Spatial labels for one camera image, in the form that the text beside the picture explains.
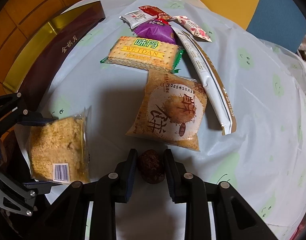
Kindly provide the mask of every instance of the red wrapper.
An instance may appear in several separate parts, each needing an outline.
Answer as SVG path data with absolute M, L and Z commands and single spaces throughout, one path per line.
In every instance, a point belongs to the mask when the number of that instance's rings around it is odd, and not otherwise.
M 158 19 L 163 19 L 166 21 L 174 20 L 174 18 L 167 13 L 163 12 L 161 9 L 155 7 L 155 6 L 150 6 L 150 5 L 144 5 L 140 6 L 139 9 L 141 9 L 143 12 L 152 15 L 152 16 L 157 16 Z

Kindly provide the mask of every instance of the purple wrapped snack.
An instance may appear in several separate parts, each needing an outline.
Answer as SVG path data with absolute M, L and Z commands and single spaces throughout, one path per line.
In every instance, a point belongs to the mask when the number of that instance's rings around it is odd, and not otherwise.
M 147 23 L 142 23 L 134 32 L 140 38 L 175 44 L 173 29 L 163 20 L 151 20 Z

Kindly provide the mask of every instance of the barcode sticker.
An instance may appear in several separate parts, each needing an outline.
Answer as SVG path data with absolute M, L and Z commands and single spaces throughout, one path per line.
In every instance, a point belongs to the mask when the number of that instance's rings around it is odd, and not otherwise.
M 53 181 L 70 182 L 68 163 L 53 163 Z

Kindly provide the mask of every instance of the pink and white candy wrapper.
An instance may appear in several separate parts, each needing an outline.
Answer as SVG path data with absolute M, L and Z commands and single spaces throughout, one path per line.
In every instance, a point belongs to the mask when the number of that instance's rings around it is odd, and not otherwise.
M 189 32 L 191 32 L 193 36 L 202 38 L 208 42 L 212 42 L 211 37 L 207 35 L 201 27 L 199 27 L 196 23 L 191 21 L 186 16 L 175 16 L 174 18 L 177 19 L 178 22 L 182 24 Z

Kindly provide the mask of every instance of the pastry package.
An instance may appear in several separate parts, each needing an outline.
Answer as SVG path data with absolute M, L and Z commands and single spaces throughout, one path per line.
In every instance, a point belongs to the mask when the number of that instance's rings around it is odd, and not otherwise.
M 222 135 L 235 132 L 236 119 L 229 96 L 210 58 L 188 33 L 175 27 L 172 28 L 188 53 L 207 96 L 211 101 L 216 116 L 222 126 Z
M 144 99 L 126 134 L 198 151 L 206 102 L 201 84 L 150 69 Z
M 101 63 L 120 64 L 139 69 L 158 69 L 177 73 L 175 69 L 183 54 L 177 45 L 138 37 L 122 36 Z
M 171 44 L 176 44 L 174 39 L 174 31 L 169 23 L 163 19 L 151 20 L 141 24 L 134 32 L 140 38 L 154 39 L 164 41 Z
M 69 184 L 88 183 L 86 111 L 46 124 L 32 126 L 29 159 L 33 179 Z
M 126 21 L 131 29 L 134 29 L 135 27 L 139 26 L 140 24 L 153 20 L 156 18 L 156 16 L 149 15 L 142 10 L 136 10 L 129 13 L 126 13 L 119 17 L 121 20 Z
M 144 6 L 140 6 L 139 9 L 141 9 L 143 12 L 149 15 L 156 16 L 158 19 L 163 19 L 166 21 L 174 20 L 174 17 L 168 15 L 167 13 L 163 12 L 161 9 L 155 6 L 144 5 Z
M 177 19 L 178 22 L 182 24 L 193 36 L 199 37 L 208 42 L 212 42 L 211 37 L 207 35 L 206 32 L 202 30 L 200 26 L 198 26 L 186 16 L 175 16 L 174 18 Z

